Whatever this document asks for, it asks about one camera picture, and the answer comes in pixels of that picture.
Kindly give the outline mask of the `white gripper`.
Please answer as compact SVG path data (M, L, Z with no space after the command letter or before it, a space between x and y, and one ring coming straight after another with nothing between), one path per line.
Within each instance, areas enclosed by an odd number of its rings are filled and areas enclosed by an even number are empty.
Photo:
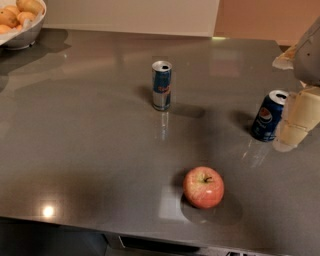
M297 48L290 46L272 62L288 70L294 66L295 77L312 87L290 93L276 128L273 147L280 152L295 149L320 122L320 17L300 38Z

